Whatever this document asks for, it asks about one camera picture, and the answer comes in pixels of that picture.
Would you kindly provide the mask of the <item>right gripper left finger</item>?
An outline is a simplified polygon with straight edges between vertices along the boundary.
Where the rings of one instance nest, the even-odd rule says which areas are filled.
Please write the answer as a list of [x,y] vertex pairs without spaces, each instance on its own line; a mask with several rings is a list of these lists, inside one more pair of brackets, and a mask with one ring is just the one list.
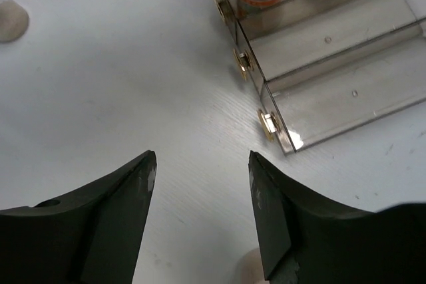
[[36,206],[1,211],[2,283],[131,283],[156,178],[148,150]]

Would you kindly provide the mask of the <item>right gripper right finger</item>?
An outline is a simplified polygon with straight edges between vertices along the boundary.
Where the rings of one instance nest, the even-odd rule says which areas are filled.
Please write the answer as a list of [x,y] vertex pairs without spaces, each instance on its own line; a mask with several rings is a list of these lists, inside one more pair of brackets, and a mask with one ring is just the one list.
[[425,204],[368,212],[249,156],[252,207],[270,283],[424,283]]

